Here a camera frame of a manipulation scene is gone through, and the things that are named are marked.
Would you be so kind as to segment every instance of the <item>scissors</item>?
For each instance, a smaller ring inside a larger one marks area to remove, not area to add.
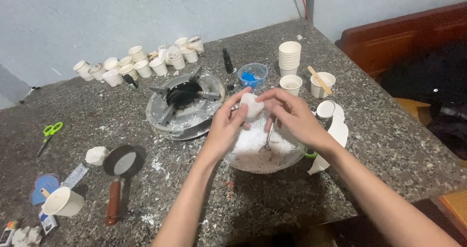
[[[44,143],[44,144],[42,145],[41,149],[39,150],[39,153],[37,154],[37,157],[39,157],[41,155],[41,153],[44,151],[45,146],[49,142],[50,138],[57,131],[59,131],[62,128],[62,126],[63,126],[63,122],[58,122],[55,125],[48,125],[47,127],[44,128],[43,132],[44,132],[45,138],[42,141],[42,143]]]

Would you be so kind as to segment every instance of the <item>metal spoon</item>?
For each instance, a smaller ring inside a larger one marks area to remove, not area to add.
[[[271,148],[269,147],[269,139],[271,137],[271,133],[272,133],[272,128],[273,128],[273,125],[271,125],[271,130],[269,130],[269,134],[268,134],[268,139],[266,140],[266,144],[264,146],[262,146],[259,150],[259,153],[265,153],[266,151],[271,151]]]

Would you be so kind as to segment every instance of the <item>portable gas stove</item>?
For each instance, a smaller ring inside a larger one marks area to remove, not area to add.
[[[146,107],[146,116],[156,134],[184,141],[209,131],[214,113],[224,103],[225,87],[201,66],[162,87],[150,87],[154,94]]]

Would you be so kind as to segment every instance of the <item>hand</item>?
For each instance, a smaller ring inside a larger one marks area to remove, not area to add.
[[[235,140],[235,134],[240,126],[250,127],[244,120],[248,113],[248,105],[242,104],[237,110],[231,108],[240,101],[244,93],[251,91],[247,87],[237,94],[231,96],[224,105],[218,109],[211,123],[211,130],[207,135],[206,141],[201,148],[200,154],[209,154],[217,162],[228,149],[231,148]]]
[[[256,99],[256,102],[261,101],[264,101],[265,107],[273,115],[265,129],[269,129],[275,116],[299,142],[318,153],[335,145],[335,139],[319,124],[303,99],[280,88],[273,88]]]

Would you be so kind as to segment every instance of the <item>person's right hand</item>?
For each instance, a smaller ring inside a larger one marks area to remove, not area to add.
[[[256,102],[262,101],[269,112],[302,144],[318,153],[335,145],[336,140],[319,124],[303,99],[280,88],[273,88],[256,99]]]

